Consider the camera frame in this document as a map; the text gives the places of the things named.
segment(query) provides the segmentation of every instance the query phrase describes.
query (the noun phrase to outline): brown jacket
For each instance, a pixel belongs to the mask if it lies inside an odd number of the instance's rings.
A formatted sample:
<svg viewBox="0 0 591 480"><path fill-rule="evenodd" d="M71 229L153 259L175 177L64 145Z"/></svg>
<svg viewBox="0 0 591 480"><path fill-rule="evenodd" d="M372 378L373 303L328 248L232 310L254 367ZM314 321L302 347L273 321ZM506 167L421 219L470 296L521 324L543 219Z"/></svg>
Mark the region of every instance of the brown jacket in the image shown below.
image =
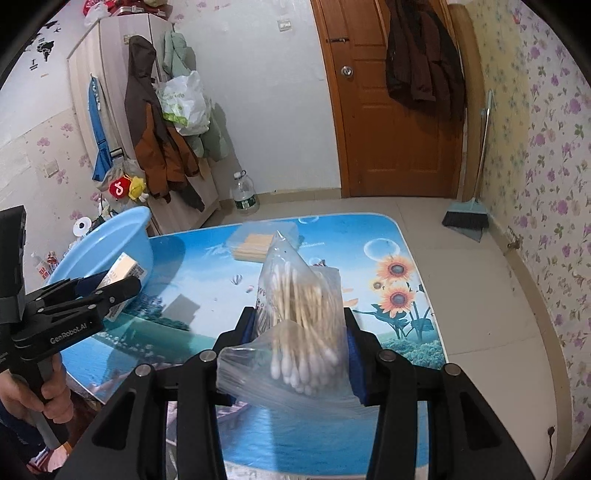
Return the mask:
<svg viewBox="0 0 591 480"><path fill-rule="evenodd" d="M437 102L446 118L463 118L465 84L459 55L429 0L388 0L386 84L408 108Z"/></svg>
<svg viewBox="0 0 591 480"><path fill-rule="evenodd" d="M139 166L150 193L168 200L169 190L187 187L187 176L199 172L199 159L174 125L162 117L151 73L156 50L144 37L129 39L129 73L125 113Z"/></svg>

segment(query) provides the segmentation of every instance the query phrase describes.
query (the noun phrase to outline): door handle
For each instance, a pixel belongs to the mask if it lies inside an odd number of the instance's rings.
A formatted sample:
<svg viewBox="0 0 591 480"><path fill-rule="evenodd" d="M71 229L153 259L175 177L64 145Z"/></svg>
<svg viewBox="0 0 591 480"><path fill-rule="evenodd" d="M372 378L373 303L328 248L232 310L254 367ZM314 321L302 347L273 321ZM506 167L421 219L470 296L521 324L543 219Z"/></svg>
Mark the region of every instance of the door handle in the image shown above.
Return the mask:
<svg viewBox="0 0 591 480"><path fill-rule="evenodd" d="M341 68L340 70L340 74L343 77L352 77L353 76L353 67L349 67L347 65L345 65L343 68Z"/></svg>

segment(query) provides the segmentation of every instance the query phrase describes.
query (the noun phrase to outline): white wardrobe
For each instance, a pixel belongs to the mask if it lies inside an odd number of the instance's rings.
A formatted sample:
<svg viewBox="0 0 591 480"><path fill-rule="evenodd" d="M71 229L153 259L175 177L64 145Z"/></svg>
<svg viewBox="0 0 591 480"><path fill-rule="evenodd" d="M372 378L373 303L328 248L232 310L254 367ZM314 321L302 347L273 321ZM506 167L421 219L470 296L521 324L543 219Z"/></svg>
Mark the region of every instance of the white wardrobe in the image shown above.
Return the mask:
<svg viewBox="0 0 591 480"><path fill-rule="evenodd" d="M128 39L141 35L152 42L157 61L152 72L159 81L168 80L161 67L164 54L164 33L172 24L150 14L108 17L95 23L68 56L70 88L80 131L86 150L94 164L98 152L88 113L88 85L90 76L98 79L101 92L100 119L105 130L109 149L120 147L128 158L135 159L134 146L125 115L125 90L128 72ZM199 228L219 208L219 198L206 160L199 164L200 174L189 182L201 196L205 210L199 212L186 205L176 192L171 192L171 202L150 197L153 227L164 235Z"/></svg>

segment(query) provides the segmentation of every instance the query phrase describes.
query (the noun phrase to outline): human hand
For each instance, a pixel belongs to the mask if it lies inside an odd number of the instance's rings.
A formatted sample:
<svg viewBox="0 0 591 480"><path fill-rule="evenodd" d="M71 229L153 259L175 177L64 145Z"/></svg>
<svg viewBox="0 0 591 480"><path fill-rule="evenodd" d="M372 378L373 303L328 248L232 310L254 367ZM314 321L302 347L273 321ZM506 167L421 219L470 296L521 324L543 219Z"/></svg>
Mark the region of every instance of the human hand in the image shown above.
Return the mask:
<svg viewBox="0 0 591 480"><path fill-rule="evenodd" d="M8 370L0 374L0 401L14 417L32 423L28 408L42 411L55 423L70 421L74 415L74 406L70 399L70 389L66 385L66 369L61 363L59 353L51 357L53 376L43 384L41 393L47 400L41 400L22 382L15 380Z"/></svg>

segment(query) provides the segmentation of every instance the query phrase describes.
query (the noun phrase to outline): plastic bag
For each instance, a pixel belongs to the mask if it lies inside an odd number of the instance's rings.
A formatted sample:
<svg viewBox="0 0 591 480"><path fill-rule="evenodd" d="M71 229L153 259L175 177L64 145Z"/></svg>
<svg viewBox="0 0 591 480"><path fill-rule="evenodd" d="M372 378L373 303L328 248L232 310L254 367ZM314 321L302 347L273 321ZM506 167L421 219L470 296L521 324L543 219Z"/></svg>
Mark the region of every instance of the plastic bag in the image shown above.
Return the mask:
<svg viewBox="0 0 591 480"><path fill-rule="evenodd" d="M244 222L226 240L226 246L236 260L264 263L275 232L280 232L289 243L298 248L300 234L295 222Z"/></svg>
<svg viewBox="0 0 591 480"><path fill-rule="evenodd" d="M309 267L275 234L259 278L254 341L221 351L217 387L241 401L313 417L357 417L339 271Z"/></svg>
<svg viewBox="0 0 591 480"><path fill-rule="evenodd" d="M181 135L200 135L209 129L211 113L203 96L199 74L175 77L158 85L158 100L165 120L174 123Z"/></svg>
<svg viewBox="0 0 591 480"><path fill-rule="evenodd" d="M84 17L84 26L90 27L94 22L101 18L110 17L111 14L104 2L98 2L88 9L88 13Z"/></svg>

